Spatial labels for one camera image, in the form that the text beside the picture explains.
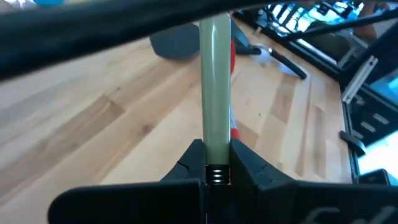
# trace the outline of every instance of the green tube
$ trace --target green tube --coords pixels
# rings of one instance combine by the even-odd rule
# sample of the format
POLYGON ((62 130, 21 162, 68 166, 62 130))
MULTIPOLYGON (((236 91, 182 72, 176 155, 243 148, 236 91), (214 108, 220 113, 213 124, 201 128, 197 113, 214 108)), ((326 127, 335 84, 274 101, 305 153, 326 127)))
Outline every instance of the green tube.
POLYGON ((208 165, 229 164, 231 20, 220 14, 200 22, 203 142, 208 165))

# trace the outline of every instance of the red object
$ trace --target red object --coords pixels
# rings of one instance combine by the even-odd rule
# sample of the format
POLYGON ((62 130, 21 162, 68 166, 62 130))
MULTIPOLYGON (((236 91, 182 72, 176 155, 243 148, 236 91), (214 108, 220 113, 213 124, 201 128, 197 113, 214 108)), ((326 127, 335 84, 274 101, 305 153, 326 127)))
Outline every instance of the red object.
POLYGON ((234 42, 231 41, 231 74, 234 72, 235 68, 235 45, 234 42))
POLYGON ((237 128, 231 128, 231 139, 241 139, 237 128))

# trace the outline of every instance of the blue object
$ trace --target blue object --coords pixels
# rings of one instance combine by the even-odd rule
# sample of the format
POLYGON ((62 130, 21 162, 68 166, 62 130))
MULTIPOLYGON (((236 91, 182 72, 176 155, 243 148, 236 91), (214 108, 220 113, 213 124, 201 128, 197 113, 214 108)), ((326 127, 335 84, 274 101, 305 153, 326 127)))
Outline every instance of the blue object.
POLYGON ((39 6, 59 6, 64 0, 33 0, 39 6))

